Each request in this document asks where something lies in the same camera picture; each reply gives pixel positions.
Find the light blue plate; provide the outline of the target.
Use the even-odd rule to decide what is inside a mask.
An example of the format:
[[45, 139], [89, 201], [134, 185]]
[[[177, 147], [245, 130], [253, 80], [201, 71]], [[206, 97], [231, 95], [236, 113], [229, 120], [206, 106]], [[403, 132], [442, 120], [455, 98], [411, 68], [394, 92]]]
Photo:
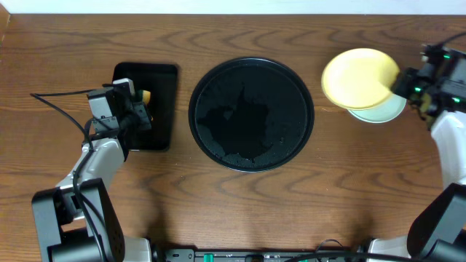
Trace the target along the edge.
[[392, 95], [388, 100], [369, 109], [349, 110], [356, 119], [372, 124], [381, 124], [397, 118], [406, 106], [406, 99]]

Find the yellow green sponge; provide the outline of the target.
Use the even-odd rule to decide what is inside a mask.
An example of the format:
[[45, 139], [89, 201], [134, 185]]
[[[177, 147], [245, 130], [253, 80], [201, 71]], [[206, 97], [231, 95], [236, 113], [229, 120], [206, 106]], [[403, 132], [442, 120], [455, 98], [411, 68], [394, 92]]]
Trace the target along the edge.
[[151, 100], [151, 93], [149, 91], [147, 91], [147, 90], [141, 90], [140, 95], [141, 95], [141, 101], [145, 105], [148, 105], [150, 100]]

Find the yellow plate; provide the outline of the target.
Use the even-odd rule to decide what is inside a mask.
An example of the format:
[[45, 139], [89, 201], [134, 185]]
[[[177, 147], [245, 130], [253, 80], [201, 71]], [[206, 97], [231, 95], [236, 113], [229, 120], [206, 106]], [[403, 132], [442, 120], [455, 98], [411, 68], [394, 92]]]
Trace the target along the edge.
[[367, 110], [390, 99], [390, 88], [399, 73], [389, 55], [376, 49], [351, 49], [326, 65], [321, 87], [332, 103], [349, 110]]

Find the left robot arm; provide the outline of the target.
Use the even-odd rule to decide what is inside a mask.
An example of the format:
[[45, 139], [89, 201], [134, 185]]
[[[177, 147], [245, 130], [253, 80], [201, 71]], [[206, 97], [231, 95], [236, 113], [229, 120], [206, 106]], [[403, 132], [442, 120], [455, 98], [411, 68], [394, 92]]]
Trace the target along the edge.
[[126, 237], [108, 195], [127, 142], [151, 126], [148, 91], [88, 90], [82, 154], [54, 188], [31, 201], [43, 261], [152, 261], [147, 238]]

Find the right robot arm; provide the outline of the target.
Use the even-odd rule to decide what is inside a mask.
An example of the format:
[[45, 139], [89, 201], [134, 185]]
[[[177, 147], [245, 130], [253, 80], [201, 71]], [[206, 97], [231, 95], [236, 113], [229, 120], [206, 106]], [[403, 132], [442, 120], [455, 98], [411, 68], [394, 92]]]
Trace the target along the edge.
[[465, 75], [430, 76], [408, 68], [392, 91], [421, 113], [441, 161], [442, 193], [415, 219], [408, 254], [424, 261], [465, 260]]

